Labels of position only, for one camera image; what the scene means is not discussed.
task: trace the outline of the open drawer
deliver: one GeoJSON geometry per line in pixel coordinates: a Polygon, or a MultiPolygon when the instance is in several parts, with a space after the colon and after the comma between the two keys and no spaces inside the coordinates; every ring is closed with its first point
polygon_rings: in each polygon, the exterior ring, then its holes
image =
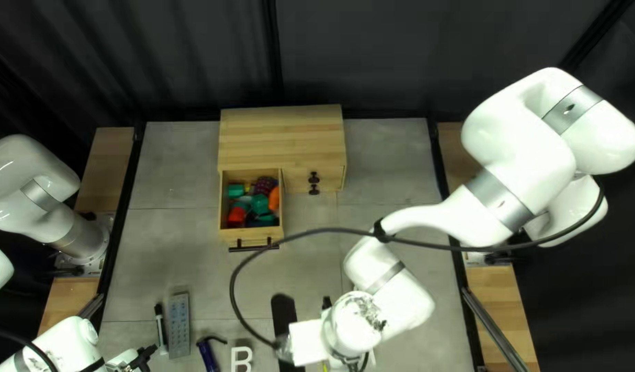
{"type": "Polygon", "coordinates": [[[231,248],[246,249],[265,246],[269,241],[283,238],[283,175],[280,169],[223,170],[221,173],[221,199],[219,200],[219,239],[227,242],[231,248]],[[228,185],[231,183],[255,184],[259,177],[273,177],[278,180],[279,188],[279,224],[278,226],[229,228],[228,212],[230,199],[228,185]]]}

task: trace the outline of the black cable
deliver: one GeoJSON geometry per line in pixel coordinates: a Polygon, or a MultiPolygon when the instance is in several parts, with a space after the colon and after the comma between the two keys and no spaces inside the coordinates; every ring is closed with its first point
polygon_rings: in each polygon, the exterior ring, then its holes
{"type": "Polygon", "coordinates": [[[359,372],[363,372],[366,370],[366,367],[368,366],[368,354],[369,352],[367,352],[366,356],[363,357],[363,364],[361,365],[361,368],[359,368],[359,372]]]}
{"type": "MultiPolygon", "coordinates": [[[[400,244],[407,244],[410,246],[417,246],[417,247],[431,248],[431,249],[441,249],[441,250],[447,250],[447,251],[457,251],[457,252],[496,252],[496,251],[509,251],[513,249],[535,247],[540,244],[547,243],[548,241],[553,241],[553,240],[562,238],[563,236],[568,235],[569,233],[577,230],[580,226],[582,226],[588,220],[590,220],[591,217],[593,217],[595,213],[598,211],[598,209],[600,208],[600,206],[602,205],[604,201],[604,188],[602,185],[598,185],[598,186],[600,187],[600,193],[598,194],[598,199],[595,200],[595,204],[584,217],[582,217],[576,223],[572,224],[569,228],[566,228],[560,232],[557,232],[556,234],[552,234],[550,236],[546,236],[538,240],[528,241],[526,243],[519,243],[519,244],[507,244],[505,246],[485,246],[485,247],[446,246],[444,244],[434,244],[434,243],[429,243],[426,241],[416,241],[416,240],[396,238],[395,236],[390,236],[390,235],[384,236],[384,240],[393,241],[400,244]]],[[[239,306],[237,305],[237,300],[235,298],[235,282],[237,281],[237,276],[239,275],[239,272],[241,271],[241,269],[244,268],[244,266],[246,266],[249,262],[256,259],[257,257],[261,256],[264,252],[268,251],[269,249],[278,247],[279,245],[283,243],[288,243],[293,240],[305,238],[306,236],[324,234],[324,233],[354,234],[354,235],[361,235],[361,236],[370,236],[372,238],[377,237],[377,235],[375,235],[372,232],[363,231],[363,230],[355,230],[351,228],[326,227],[326,228],[316,228],[313,230],[307,230],[304,232],[300,232],[298,234],[287,236],[281,240],[277,240],[273,242],[272,244],[268,245],[267,247],[264,247],[260,249],[259,251],[255,252],[254,254],[250,255],[249,257],[244,258],[239,263],[239,265],[235,268],[235,270],[233,270],[233,273],[230,276],[230,304],[233,307],[235,316],[237,317],[241,325],[244,327],[244,329],[246,329],[251,335],[253,335],[253,337],[257,338],[260,342],[272,347],[273,349],[276,349],[278,347],[278,343],[272,342],[271,340],[265,338],[263,335],[257,333],[246,322],[244,317],[242,317],[241,311],[239,310],[239,306]]]]}
{"type": "Polygon", "coordinates": [[[6,330],[1,330],[1,329],[0,329],[0,337],[6,338],[8,340],[20,343],[23,346],[29,347],[32,351],[35,352],[35,354],[37,354],[41,358],[41,360],[44,361],[44,363],[46,363],[46,365],[49,367],[49,370],[51,372],[58,372],[58,368],[55,367],[55,364],[53,364],[53,362],[48,357],[48,355],[46,355],[44,351],[38,348],[34,343],[27,341],[23,337],[20,337],[16,334],[13,334],[11,332],[8,332],[6,330]]]}

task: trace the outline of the orange object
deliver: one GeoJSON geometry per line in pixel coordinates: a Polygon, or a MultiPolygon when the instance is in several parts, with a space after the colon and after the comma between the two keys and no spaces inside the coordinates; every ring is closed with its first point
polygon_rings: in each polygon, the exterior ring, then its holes
{"type": "Polygon", "coordinates": [[[273,188],[269,193],[269,209],[278,210],[278,205],[280,204],[280,195],[278,194],[280,191],[278,190],[278,186],[273,188]]]}

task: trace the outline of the black bracket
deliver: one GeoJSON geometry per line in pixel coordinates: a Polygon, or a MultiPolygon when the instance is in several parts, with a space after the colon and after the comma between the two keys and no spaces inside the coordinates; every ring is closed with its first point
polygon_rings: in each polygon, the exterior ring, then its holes
{"type": "MultiPolygon", "coordinates": [[[[267,248],[271,245],[272,245],[271,236],[267,236],[267,244],[260,245],[260,246],[245,246],[244,247],[241,245],[241,239],[237,239],[237,247],[228,248],[228,252],[232,253],[232,252],[259,251],[260,249],[267,248]]],[[[280,248],[279,246],[275,246],[269,249],[279,249],[279,248],[280,248]]]]}

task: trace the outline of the wooden board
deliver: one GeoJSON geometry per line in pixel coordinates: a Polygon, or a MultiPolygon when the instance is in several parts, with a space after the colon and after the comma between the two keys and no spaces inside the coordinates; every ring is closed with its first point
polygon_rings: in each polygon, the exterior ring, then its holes
{"type": "MultiPolygon", "coordinates": [[[[512,347],[532,372],[538,372],[536,351],[528,328],[522,299],[512,266],[467,268],[469,288],[481,301],[512,347]]],[[[512,371],[503,354],[478,322],[483,359],[489,372],[512,371]]]]}
{"type": "MultiPolygon", "coordinates": [[[[439,123],[438,128],[446,181],[448,189],[452,192],[478,173],[481,166],[462,147],[460,141],[462,123],[439,123]]],[[[540,368],[537,364],[536,351],[512,266],[471,267],[466,271],[471,291],[481,301],[529,369],[538,372],[540,368]]],[[[478,334],[487,370],[489,372],[512,371],[511,366],[480,323],[478,323],[478,334]]]]}
{"type": "MultiPolygon", "coordinates": [[[[133,128],[97,129],[74,209],[96,213],[117,209],[132,145],[133,128]]],[[[99,278],[55,278],[38,334],[78,314],[94,297],[98,284],[99,278]]]]}
{"type": "Polygon", "coordinates": [[[346,165],[340,105],[221,111],[219,171],[346,165]]]}
{"type": "Polygon", "coordinates": [[[75,210],[114,212],[129,164],[133,128],[98,128],[81,181],[75,210]]]}
{"type": "Polygon", "coordinates": [[[61,320],[76,315],[97,293],[99,278],[55,278],[38,335],[61,320]]]}
{"type": "Polygon", "coordinates": [[[439,123],[439,147],[444,160],[445,178],[452,193],[481,169],[462,146],[462,123],[439,123]]]}

